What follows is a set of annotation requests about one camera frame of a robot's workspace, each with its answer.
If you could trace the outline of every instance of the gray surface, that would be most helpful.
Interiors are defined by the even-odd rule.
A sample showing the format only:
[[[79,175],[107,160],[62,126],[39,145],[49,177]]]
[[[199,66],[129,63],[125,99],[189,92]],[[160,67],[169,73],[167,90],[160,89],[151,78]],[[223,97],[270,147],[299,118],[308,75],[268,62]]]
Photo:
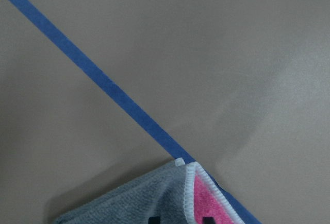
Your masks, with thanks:
[[[31,0],[263,223],[330,219],[329,0]],[[0,0],[0,216],[170,159]]]

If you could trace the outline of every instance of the folded cloth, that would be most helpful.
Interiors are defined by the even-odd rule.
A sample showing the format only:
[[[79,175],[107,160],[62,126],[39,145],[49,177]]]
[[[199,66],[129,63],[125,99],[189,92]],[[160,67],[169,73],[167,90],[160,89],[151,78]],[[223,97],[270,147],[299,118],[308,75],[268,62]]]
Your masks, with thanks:
[[[119,186],[54,222],[121,223],[244,224],[201,165],[185,164],[181,158]]]

